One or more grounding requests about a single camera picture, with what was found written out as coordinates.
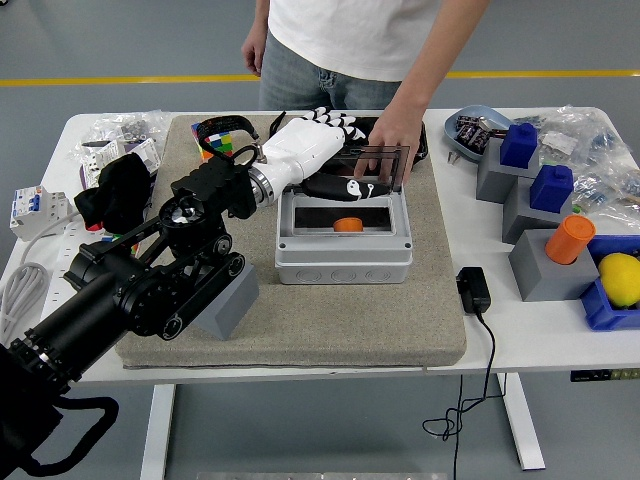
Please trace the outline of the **person's left hand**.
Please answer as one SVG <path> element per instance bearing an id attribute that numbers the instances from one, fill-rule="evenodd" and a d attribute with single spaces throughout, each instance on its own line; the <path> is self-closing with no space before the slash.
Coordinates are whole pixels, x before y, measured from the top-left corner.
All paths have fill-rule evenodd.
<path id="1" fill-rule="evenodd" d="M 403 183 L 407 184 L 411 176 L 413 162 L 417 153 L 423 125 L 423 110 L 408 107 L 387 106 L 368 136 L 368 143 L 373 147 L 409 148 L 404 169 Z"/>

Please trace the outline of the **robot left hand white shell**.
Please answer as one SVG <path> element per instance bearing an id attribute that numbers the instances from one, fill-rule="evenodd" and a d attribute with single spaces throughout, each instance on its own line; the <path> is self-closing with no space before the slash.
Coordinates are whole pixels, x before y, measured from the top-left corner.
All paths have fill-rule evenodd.
<path id="1" fill-rule="evenodd" d="M 256 204 L 275 203 L 292 185 L 300 186 L 309 197 L 343 202 L 389 194 L 390 188 L 384 184 L 320 171 L 348 141 L 366 138 L 355 121 L 353 116 L 325 107 L 290 120 L 261 147 L 263 159 L 249 169 Z"/>

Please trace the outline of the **person's right hand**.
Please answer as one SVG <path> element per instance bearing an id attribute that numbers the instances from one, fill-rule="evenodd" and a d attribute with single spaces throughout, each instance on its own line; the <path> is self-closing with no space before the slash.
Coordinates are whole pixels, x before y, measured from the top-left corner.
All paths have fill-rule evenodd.
<path id="1" fill-rule="evenodd" d="M 251 30 L 241 47 L 245 68 L 256 77 L 262 74 L 266 40 L 266 30 Z"/>

